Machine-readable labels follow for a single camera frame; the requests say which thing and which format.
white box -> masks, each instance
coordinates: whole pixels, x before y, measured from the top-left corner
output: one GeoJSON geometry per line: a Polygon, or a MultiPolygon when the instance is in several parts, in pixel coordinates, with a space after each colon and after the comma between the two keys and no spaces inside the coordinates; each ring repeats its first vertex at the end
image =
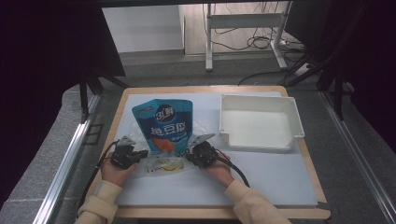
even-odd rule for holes
{"type": "Polygon", "coordinates": [[[223,94],[219,132],[230,147],[246,151],[290,150],[296,138],[304,137],[292,97],[223,94]]]}

table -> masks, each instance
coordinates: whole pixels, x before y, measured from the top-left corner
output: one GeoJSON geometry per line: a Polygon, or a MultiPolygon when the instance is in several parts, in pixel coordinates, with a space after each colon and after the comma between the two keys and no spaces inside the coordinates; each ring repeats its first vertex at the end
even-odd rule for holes
{"type": "MultiPolygon", "coordinates": [[[[162,88],[132,88],[126,89],[120,99],[119,107],[113,119],[110,131],[108,133],[105,146],[114,141],[117,128],[120,123],[125,103],[130,94],[149,94],[149,93],[208,93],[208,92],[240,92],[240,91],[278,91],[281,96],[287,96],[286,90],[279,86],[266,87],[237,87],[237,86],[208,86],[208,87],[162,87],[162,88]]],[[[280,211],[288,218],[315,218],[326,219],[330,217],[330,210],[327,208],[327,201],[323,193],[322,187],[318,180],[315,167],[309,155],[304,139],[299,140],[304,163],[309,173],[314,191],[318,198],[318,206],[312,208],[284,207],[280,211]]],[[[91,195],[100,181],[100,172],[93,180],[88,195],[91,195]]],[[[236,216],[231,207],[139,207],[139,206],[120,206],[116,217],[132,217],[132,218],[222,218],[233,219],[236,216]]]]}

white wall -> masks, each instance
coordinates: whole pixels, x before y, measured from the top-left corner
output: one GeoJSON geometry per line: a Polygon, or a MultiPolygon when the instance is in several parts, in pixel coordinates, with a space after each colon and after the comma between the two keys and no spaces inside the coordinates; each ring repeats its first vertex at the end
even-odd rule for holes
{"type": "Polygon", "coordinates": [[[183,49],[178,6],[103,8],[118,52],[183,49]]]}

beige sleeve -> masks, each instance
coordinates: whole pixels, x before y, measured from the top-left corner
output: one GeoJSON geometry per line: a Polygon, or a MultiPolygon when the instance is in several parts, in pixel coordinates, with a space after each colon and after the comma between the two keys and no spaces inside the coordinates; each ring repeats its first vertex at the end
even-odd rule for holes
{"type": "Polygon", "coordinates": [[[118,207],[115,205],[117,196],[122,188],[102,180],[96,188],[95,194],[88,197],[78,209],[76,223],[102,224],[113,222],[118,207]]]}
{"type": "Polygon", "coordinates": [[[290,223],[262,194],[237,179],[226,189],[225,194],[235,203],[233,211],[244,224],[290,223]]]}

blue snack bag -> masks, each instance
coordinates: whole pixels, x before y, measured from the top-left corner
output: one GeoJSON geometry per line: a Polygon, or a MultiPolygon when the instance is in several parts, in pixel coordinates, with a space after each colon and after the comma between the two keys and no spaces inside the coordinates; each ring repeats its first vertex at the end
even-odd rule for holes
{"type": "Polygon", "coordinates": [[[151,100],[132,108],[134,117],[154,154],[183,153],[192,135],[192,102],[151,100]]]}

